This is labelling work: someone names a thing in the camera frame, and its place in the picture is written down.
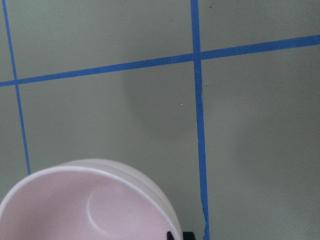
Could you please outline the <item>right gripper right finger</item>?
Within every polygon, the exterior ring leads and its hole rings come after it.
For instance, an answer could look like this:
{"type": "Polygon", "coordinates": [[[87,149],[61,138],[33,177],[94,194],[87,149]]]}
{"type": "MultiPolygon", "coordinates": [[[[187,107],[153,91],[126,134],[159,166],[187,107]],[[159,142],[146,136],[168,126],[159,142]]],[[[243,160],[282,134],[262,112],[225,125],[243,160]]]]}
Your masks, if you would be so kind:
{"type": "Polygon", "coordinates": [[[182,236],[183,240],[195,240],[195,233],[192,231],[184,231],[182,236]]]}

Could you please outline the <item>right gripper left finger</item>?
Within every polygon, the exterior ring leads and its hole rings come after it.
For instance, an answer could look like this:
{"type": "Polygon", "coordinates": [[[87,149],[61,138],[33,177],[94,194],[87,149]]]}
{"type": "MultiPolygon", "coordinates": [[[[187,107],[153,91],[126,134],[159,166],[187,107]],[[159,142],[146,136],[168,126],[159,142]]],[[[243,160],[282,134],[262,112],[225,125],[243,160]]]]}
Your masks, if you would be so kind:
{"type": "Polygon", "coordinates": [[[172,235],[172,233],[171,233],[170,231],[168,231],[168,232],[166,233],[166,239],[167,239],[167,240],[174,240],[174,237],[173,237],[173,235],[172,235]]]}

